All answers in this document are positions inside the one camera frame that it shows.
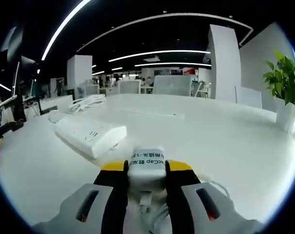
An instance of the column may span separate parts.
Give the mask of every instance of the column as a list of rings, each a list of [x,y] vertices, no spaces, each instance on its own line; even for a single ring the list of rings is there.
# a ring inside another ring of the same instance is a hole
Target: column
[[[92,79],[92,56],[75,55],[67,61],[67,89],[74,89],[79,97],[77,87]]]
[[[241,84],[241,65],[234,29],[210,25],[211,98],[236,102],[235,86]]]

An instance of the power strip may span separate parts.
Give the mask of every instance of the power strip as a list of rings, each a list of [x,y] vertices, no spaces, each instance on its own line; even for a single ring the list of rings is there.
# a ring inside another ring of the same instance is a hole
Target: power strip
[[[62,118],[55,131],[92,158],[100,157],[127,136],[126,126],[77,115]]]

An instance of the ceiling light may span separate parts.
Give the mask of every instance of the ceiling light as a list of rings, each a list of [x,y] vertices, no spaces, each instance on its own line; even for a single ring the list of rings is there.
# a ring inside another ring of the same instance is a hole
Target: ceiling light
[[[98,74],[102,74],[102,73],[104,73],[104,72],[105,72],[105,71],[95,72],[95,73],[93,73],[92,75],[95,76],[95,75],[98,75]]]
[[[122,67],[113,68],[112,71],[120,70],[120,69],[122,69]]]
[[[117,61],[120,59],[127,59],[135,56],[141,56],[141,55],[151,55],[151,54],[160,54],[160,53],[172,53],[172,52],[177,52],[177,53],[201,53],[201,54],[211,54],[210,51],[200,51],[200,50],[161,50],[161,51],[153,51],[153,52],[146,52],[146,53],[140,53],[140,54],[135,54],[135,55],[127,55],[123,56],[120,58],[114,58],[109,60],[109,62]]]
[[[69,15],[64,19],[64,21],[60,24],[59,28],[56,30],[56,32],[54,33],[54,35],[52,36],[49,44],[47,45],[43,56],[41,58],[41,60],[45,60],[49,50],[51,49],[53,43],[55,42],[56,38],[59,36],[59,34],[61,33],[61,31],[64,29],[64,27],[66,26],[66,24],[75,16],[76,13],[78,13],[79,10],[81,10],[86,4],[88,4],[91,0],[82,0],[70,13]]]
[[[211,67],[210,64],[192,63],[192,62],[156,62],[156,63],[139,64],[139,65],[135,65],[135,67],[151,66],[151,65],[169,65],[169,64],[182,64],[182,65],[195,65],[195,66],[207,66],[207,67]]]
[[[4,86],[3,84],[0,84],[0,86],[3,88],[3,89],[6,89],[6,90],[8,90],[8,91],[12,91],[12,90],[10,90],[8,87],[6,87],[6,86]]]

